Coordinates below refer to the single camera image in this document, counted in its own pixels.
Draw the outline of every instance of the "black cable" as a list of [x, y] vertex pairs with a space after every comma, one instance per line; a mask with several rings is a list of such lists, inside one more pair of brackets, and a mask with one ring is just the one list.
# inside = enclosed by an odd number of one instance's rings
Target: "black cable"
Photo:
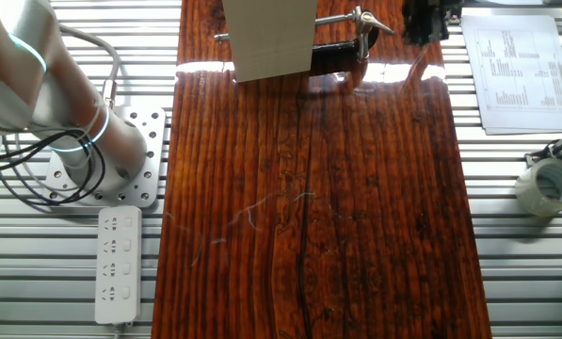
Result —
[[[2, 139], [3, 139], [3, 145], [5, 147], [5, 152], [9, 153], [7, 137], [2, 136]], [[86, 154], [86, 156], [90, 156], [90, 154], [88, 152], [88, 149], [84, 146], [83, 146], [83, 149], [84, 149], [84, 153]], [[74, 191], [73, 194], [70, 197], [66, 198], [62, 202], [58, 202], [58, 201], [54, 201], [52, 199], [46, 198], [43, 195], [41, 195], [39, 192], [37, 192], [34, 188], [32, 188], [27, 183], [27, 181], [23, 178], [21, 173], [19, 173], [19, 171], [17, 170], [16, 167], [13, 167], [12, 169], [13, 169], [13, 172], [15, 173], [15, 176], [17, 176], [17, 179], [19, 179], [19, 181], [25, 186], [25, 188], [27, 188], [30, 192], [32, 192], [34, 194], [34, 196], [36, 196], [37, 198], [46, 202], [44, 205], [56, 205], [56, 204], [61, 204], [61, 203], [72, 201], [76, 196], [78, 196], [82, 192], [84, 187], [86, 187], [86, 185], [88, 184], [88, 181], [90, 180], [90, 178], [92, 177], [92, 174], [93, 174], [92, 160], [90, 158], [88, 158], [88, 175], [87, 175], [85, 181], [83, 182], [83, 184], [80, 187], [78, 187], [78, 189], [76, 191]]]
[[[85, 144], [83, 144], [82, 141], [78, 140], [79, 142], [82, 143], [82, 146], [84, 148], [85, 153], [87, 154], [87, 156], [90, 156], [88, 153], [88, 149], [85, 147]], [[57, 205], [61, 205], [62, 203], [69, 203], [69, 202], [78, 202], [82, 199], [84, 199], [85, 197], [87, 197], [88, 195], [92, 194], [98, 187], [99, 185], [103, 182], [104, 179], [104, 175], [105, 175], [105, 161], [104, 161], [104, 157], [103, 154], [101, 153], [101, 150], [99, 150], [99, 148], [96, 146], [96, 144], [92, 144], [92, 146], [94, 147], [94, 151], [96, 151], [96, 154], [99, 156], [100, 160], [101, 160], [101, 176], [99, 177], [99, 180], [97, 181], [97, 183], [88, 191], [86, 192], [84, 195], [82, 196], [77, 196], [79, 193], [81, 193], [81, 191], [86, 187], [86, 185], [88, 184], [90, 178], [92, 177], [93, 173], [93, 169], [92, 169], [92, 161], [91, 158], [88, 159], [88, 174], [87, 174], [87, 178], [86, 180], [83, 182], [83, 184], [78, 187], [78, 189], [67, 199], [57, 202], [57, 201], [52, 201], [48, 198], [43, 197], [40, 193], [36, 192], [33, 188], [31, 188], [27, 182], [23, 179], [23, 177], [21, 177], [21, 175], [19, 174], [18, 171], [15, 170], [16, 174], [17, 174], [17, 178], [20, 179], [20, 181], [24, 184], [25, 187], [27, 187], [32, 193], [34, 193], [35, 195], [37, 195], [38, 198], [41, 197], [41, 199], [43, 198], [43, 200], [45, 200], [45, 202], [32, 202], [22, 196], [20, 196], [17, 192], [15, 192], [12, 187], [7, 183], [7, 180], [5, 179], [2, 171], [0, 170], [0, 181], [3, 183], [3, 185], [7, 188], [7, 190], [17, 199], [19, 199], [20, 201], [28, 204], [28, 205], [32, 205], [32, 206], [57, 206]]]
[[[69, 131], [65, 131], [65, 132], [60, 132], [57, 133], [55, 135], [49, 136], [41, 141], [38, 141], [34, 144], [32, 144], [31, 146], [28, 146], [24, 149], [12, 152], [12, 153], [6, 153], [6, 154], [1, 154], [0, 155], [0, 160], [7, 160], [10, 159], [11, 157], [15, 156], [15, 155], [20, 155], [23, 153], [27, 153], [29, 151], [34, 150], [30, 155], [34, 155], [36, 153], [38, 153], [39, 151], [43, 150], [46, 146], [49, 146], [50, 144], [52, 144], [53, 142], [59, 140], [62, 137], [81, 137], [79, 136], [80, 132], [78, 131], [73, 131], [73, 130], [69, 130]], [[31, 156], [28, 155], [22, 159], [24, 159], [24, 161], [27, 161]]]

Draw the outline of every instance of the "power strip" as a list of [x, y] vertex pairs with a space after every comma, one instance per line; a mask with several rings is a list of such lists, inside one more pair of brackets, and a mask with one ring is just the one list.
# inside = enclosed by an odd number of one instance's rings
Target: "power strip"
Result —
[[135, 320], [140, 312], [142, 212], [134, 206], [99, 213], [94, 316], [99, 324]]

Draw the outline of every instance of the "paper sheet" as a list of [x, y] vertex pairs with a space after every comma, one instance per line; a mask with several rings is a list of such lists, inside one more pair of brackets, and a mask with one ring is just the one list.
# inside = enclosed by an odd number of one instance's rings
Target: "paper sheet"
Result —
[[562, 47], [554, 19], [464, 16], [462, 32], [487, 133], [562, 132]]

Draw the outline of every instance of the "metal bracket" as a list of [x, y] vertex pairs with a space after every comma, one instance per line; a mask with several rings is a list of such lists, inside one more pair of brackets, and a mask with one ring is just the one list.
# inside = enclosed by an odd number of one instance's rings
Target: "metal bracket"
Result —
[[[372, 30], [376, 29], [379, 31], [383, 31], [385, 34], [393, 34], [393, 30], [382, 24], [370, 11], [362, 11], [360, 6], [356, 6], [354, 10], [351, 11], [349, 14], [342, 14], [342, 15], [333, 15], [325, 18], [318, 18], [315, 21], [315, 25], [323, 25], [323, 24], [337, 24], [342, 23], [345, 21], [351, 21], [356, 24], [356, 34], [358, 35], [358, 61], [363, 62], [368, 58], [368, 50], [369, 50], [369, 43], [368, 43], [368, 35], [371, 33]], [[231, 37], [228, 33], [224, 34], [216, 34], [214, 35], [214, 39], [218, 42], [228, 41]], [[337, 46], [337, 43], [334, 42], [331, 44], [332, 46]], [[317, 45], [317, 48], [324, 47], [325, 45]]]
[[[75, 207], [113, 207], [119, 205], [133, 205], [147, 208], [157, 200], [159, 170], [161, 168], [161, 153], [166, 128], [166, 113], [162, 108], [117, 106], [114, 112], [122, 119], [131, 122], [144, 136], [147, 143], [145, 164], [140, 173], [122, 188], [115, 191], [102, 191], [97, 188], [94, 194], [85, 197], [80, 202], [67, 203], [57, 208]], [[115, 169], [106, 169], [105, 175], [116, 174]], [[53, 153], [46, 175], [46, 184], [56, 188], [74, 187], [76, 183], [68, 176], [63, 163], [56, 153]], [[64, 194], [44, 189], [44, 196], [53, 200], [65, 199]]]

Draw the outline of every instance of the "black device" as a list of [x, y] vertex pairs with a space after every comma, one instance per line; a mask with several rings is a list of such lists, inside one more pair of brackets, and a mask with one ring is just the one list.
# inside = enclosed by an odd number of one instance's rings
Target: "black device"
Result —
[[404, 38], [407, 42], [425, 45], [448, 39], [448, 23], [460, 17], [464, 0], [406, 0]]

